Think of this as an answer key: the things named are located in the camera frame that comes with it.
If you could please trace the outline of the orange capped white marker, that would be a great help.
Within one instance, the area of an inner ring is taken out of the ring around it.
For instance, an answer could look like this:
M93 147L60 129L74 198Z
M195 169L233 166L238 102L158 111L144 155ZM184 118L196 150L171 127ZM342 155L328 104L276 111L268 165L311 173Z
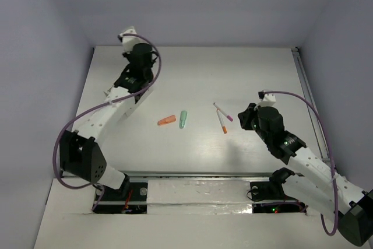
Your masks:
M218 116L218 119L219 119L220 126L222 128L222 131L223 131L224 134L226 134L227 133L227 128L226 128L225 123L223 121L223 117L222 117L222 114L221 114L220 110L217 109L216 113L217 113L217 116Z

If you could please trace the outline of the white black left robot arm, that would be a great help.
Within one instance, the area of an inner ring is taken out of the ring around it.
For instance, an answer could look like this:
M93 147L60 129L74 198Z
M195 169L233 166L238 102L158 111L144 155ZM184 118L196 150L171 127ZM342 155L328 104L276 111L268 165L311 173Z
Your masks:
M128 64L97 109L74 131L65 131L59 142L59 166L93 184L103 185L115 199L129 192L129 177L111 167L101 150L120 119L128 118L152 92L153 64L158 53L147 43L137 43L123 54Z

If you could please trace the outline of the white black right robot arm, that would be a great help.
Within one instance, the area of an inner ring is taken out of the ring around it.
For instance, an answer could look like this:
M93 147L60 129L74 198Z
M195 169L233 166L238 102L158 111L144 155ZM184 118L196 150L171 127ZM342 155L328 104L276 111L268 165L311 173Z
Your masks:
M300 200L335 222L338 232L355 246L372 237L372 192L352 184L318 158L299 137L286 131L283 117L271 106L255 103L238 114L240 126L255 131L272 156L285 167L268 183L269 193Z

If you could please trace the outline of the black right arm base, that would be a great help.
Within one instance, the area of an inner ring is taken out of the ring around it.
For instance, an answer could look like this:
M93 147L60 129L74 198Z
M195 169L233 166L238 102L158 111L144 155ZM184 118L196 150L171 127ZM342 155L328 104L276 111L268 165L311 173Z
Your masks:
M252 213L306 213L306 204L283 190L286 180L294 176L295 172L284 167L276 170L267 181L250 182L246 196L252 202Z

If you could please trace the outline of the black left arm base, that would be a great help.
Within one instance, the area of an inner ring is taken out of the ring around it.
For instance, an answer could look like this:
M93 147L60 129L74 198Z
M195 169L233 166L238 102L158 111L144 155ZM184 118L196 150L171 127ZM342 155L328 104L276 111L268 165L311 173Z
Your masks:
M117 190L94 185L95 196L92 212L96 214L147 214L146 181L132 182L129 176Z

